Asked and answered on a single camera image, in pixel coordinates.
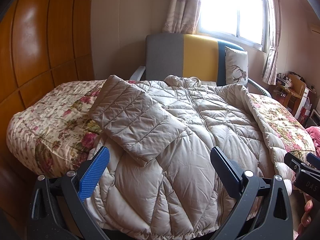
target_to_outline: curtain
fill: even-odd
[[[262,81],[276,84],[278,46],[281,36],[281,8],[279,0],[267,0],[269,9],[269,40],[268,58],[262,71]]]
[[[171,0],[163,32],[193,34],[199,20],[201,0]]]

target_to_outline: floral bedspread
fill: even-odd
[[[33,106],[16,113],[7,129],[9,150],[27,168],[50,178],[77,169],[101,132],[88,111],[104,82],[61,84]],[[315,153],[310,135],[280,103],[261,95],[250,97],[287,152],[304,161],[308,152]]]
[[[23,112],[7,129],[12,154],[36,174],[60,177],[88,157],[100,127],[88,117],[105,80],[61,84]]]
[[[313,141],[303,126],[280,103],[272,98],[250,94],[256,109],[283,142],[285,150],[303,161],[306,154],[315,153]]]

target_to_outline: pillow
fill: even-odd
[[[224,47],[226,51],[226,84],[248,84],[248,52]]]

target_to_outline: beige down jacket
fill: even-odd
[[[259,176],[281,174],[291,193],[285,150],[251,112],[241,85],[176,76],[129,84],[110,76],[89,112],[104,131],[92,154],[103,145],[110,150],[108,168],[85,200],[91,214],[101,227],[141,240],[217,230],[235,202],[210,163],[214,146]]]

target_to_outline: window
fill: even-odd
[[[201,0],[199,32],[263,49],[266,0]]]

